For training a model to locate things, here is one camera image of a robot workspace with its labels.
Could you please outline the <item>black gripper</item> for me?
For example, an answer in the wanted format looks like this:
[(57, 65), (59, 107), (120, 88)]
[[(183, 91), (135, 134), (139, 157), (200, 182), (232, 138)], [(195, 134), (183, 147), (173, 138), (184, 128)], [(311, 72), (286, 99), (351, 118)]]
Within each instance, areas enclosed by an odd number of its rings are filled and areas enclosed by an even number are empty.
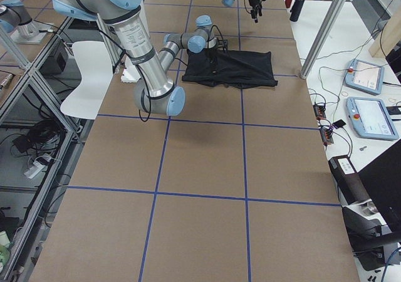
[(266, 0), (248, 0), (249, 5), (251, 7), (250, 14), (255, 23), (258, 23), (259, 17), (263, 15), (262, 2), (264, 1)]

